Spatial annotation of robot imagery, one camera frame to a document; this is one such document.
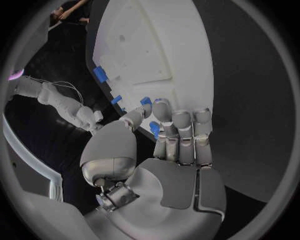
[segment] black background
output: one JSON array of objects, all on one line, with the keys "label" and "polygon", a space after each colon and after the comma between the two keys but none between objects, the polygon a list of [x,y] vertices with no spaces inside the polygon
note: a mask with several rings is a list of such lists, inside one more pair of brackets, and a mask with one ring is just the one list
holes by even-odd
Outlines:
[{"label": "black background", "polygon": [[[25,20],[32,15],[45,0],[27,0],[27,1],[3,1],[1,4],[1,51],[5,53],[8,50],[11,39],[25,24]],[[299,53],[299,8],[297,1],[272,1],[272,0],[253,0],[262,11],[267,14],[276,23],[277,26],[285,32],[286,39],[292,43],[294,56],[297,58]],[[296,238],[298,231],[298,203],[300,200],[300,191],[297,191],[293,201],[285,211],[283,217],[277,222],[272,230],[263,238],[264,240],[277,239],[281,236],[290,236]],[[4,193],[0,193],[0,228],[5,238],[9,239],[36,239],[24,224],[19,220]]]}]

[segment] wire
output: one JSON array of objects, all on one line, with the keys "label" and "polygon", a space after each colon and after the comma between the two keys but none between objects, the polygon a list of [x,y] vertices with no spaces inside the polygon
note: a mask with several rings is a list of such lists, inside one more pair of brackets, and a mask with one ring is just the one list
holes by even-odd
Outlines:
[{"label": "wire", "polygon": [[32,76],[24,75],[24,77],[31,78],[32,80],[35,80],[35,81],[40,82],[40,83],[50,83],[50,84],[53,84],[53,85],[58,86],[58,87],[73,89],[73,90],[76,91],[76,93],[77,93],[77,95],[80,99],[81,105],[82,106],[84,105],[84,98],[83,98],[82,94],[80,93],[80,91],[72,83],[70,83],[68,81],[54,81],[54,82],[51,82],[51,81],[47,81],[47,80],[44,80],[44,79],[35,78],[35,77],[32,77]]}]

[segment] person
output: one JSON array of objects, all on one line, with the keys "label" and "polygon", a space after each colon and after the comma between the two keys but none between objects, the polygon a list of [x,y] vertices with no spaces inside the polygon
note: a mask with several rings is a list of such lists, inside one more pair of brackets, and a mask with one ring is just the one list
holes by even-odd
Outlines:
[{"label": "person", "polygon": [[90,6],[92,0],[67,1],[55,9],[50,16],[50,26],[59,21],[67,23],[88,24],[90,21]]}]

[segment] purple light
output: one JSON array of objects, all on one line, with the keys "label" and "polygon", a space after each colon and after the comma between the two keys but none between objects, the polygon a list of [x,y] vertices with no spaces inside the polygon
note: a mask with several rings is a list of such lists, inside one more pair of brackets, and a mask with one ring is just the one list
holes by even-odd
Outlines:
[{"label": "purple light", "polygon": [[24,69],[22,69],[21,71],[17,71],[16,73],[10,75],[8,80],[11,81],[11,80],[18,79],[19,77],[21,77],[23,75],[23,73],[24,73]]}]

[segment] humanoid robot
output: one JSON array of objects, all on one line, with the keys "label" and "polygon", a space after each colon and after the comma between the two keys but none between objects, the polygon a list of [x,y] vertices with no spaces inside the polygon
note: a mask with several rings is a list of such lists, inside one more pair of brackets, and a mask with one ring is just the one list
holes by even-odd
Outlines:
[{"label": "humanoid robot", "polygon": [[[37,98],[92,137],[81,155],[85,180],[99,188],[99,207],[86,220],[99,238],[139,240],[212,239],[226,212],[225,187],[213,168],[208,108],[172,111],[159,98],[126,113],[106,126],[93,112],[63,96],[53,83],[21,76],[9,81],[13,95]],[[153,158],[137,164],[133,132],[151,113],[156,145]]]}]

